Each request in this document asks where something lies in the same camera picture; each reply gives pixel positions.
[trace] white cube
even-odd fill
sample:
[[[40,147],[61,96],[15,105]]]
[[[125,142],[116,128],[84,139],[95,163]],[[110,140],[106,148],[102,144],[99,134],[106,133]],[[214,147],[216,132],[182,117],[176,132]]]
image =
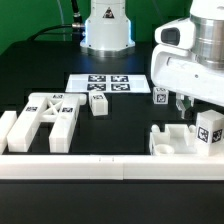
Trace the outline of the white cube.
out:
[[[224,115],[209,110],[198,113],[197,134],[194,147],[200,155],[212,155],[217,152],[223,140]]]
[[[153,88],[154,104],[168,104],[169,91],[160,87]]]
[[[93,116],[108,115],[108,101],[103,92],[90,91],[89,105]]]

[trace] small white block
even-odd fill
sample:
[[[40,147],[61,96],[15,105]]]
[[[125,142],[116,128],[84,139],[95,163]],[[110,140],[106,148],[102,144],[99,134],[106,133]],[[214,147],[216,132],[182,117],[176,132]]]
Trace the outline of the small white block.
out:
[[[5,111],[0,119],[0,154],[7,145],[7,135],[17,120],[16,111]]]
[[[224,115],[209,110],[198,113],[194,147],[200,155],[212,155],[223,140]]]
[[[153,88],[154,104],[168,104],[169,91],[160,87]]]
[[[89,92],[89,105],[93,116],[108,115],[108,101],[103,92]]]

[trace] white wall block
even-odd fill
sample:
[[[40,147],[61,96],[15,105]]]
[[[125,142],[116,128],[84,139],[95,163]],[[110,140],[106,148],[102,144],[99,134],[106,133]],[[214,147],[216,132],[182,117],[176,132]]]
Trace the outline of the white wall block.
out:
[[[27,152],[40,126],[39,116],[47,107],[46,97],[33,97],[7,136],[10,152]]]
[[[0,154],[7,145],[7,135],[17,120],[16,111],[5,111],[0,119]]]
[[[77,122],[80,104],[86,102],[86,95],[69,94],[65,96],[51,131],[50,152],[52,153],[68,153],[72,136]]]
[[[123,180],[124,161],[122,156],[95,156],[89,159],[90,179]]]

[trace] white plastic block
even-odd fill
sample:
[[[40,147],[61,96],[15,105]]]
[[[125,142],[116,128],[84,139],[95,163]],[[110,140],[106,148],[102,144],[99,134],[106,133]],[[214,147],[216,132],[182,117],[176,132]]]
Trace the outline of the white plastic block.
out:
[[[86,101],[85,95],[68,95],[63,104],[49,136],[51,153],[68,153],[75,124],[78,118],[80,103]]]
[[[150,153],[152,155],[184,155],[195,154],[194,141],[196,127],[186,124],[166,124],[165,132],[159,132],[156,125],[152,126],[150,133]]]
[[[224,115],[209,110],[198,113],[197,135],[194,147],[200,155],[213,155],[223,140]]]
[[[46,97],[33,97],[7,136],[10,152],[27,152],[40,126],[39,116],[47,108]]]
[[[116,179],[123,180],[123,157],[91,155],[90,179]]]
[[[0,154],[7,145],[7,135],[17,120],[16,111],[5,111],[0,119]]]
[[[153,88],[154,104],[168,104],[169,91],[160,87]]]
[[[89,92],[89,105],[93,116],[108,115],[108,101],[103,92]]]

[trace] black tabletop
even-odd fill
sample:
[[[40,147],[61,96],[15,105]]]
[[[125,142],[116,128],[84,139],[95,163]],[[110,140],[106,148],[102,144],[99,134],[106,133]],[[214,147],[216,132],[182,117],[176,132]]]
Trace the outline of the black tabletop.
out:
[[[0,57],[0,110],[19,114],[32,92],[65,92],[71,73],[143,74],[152,88],[151,54],[151,43],[137,43],[135,53],[121,58],[89,56],[72,42],[15,43]],[[168,105],[154,105],[152,93],[105,95],[107,116],[94,117],[88,102],[81,106],[70,154],[148,154],[152,124],[183,123],[175,95],[170,94]],[[41,124],[27,154],[49,154],[51,128]]]
[[[137,43],[134,54],[113,59],[82,54],[71,42],[15,43],[0,56],[0,113],[19,115],[32,92],[65,92],[71,73],[145,74],[152,88],[151,54],[151,43]],[[181,119],[173,93],[168,105],[154,105],[152,93],[105,95],[108,116],[94,117],[88,103],[80,108],[69,155],[150,156],[152,124],[163,130],[166,123],[195,122]],[[195,105],[198,111],[212,107]],[[41,124],[26,154],[50,155],[51,128]],[[223,208],[221,181],[0,181],[0,223],[216,224],[223,223]]]

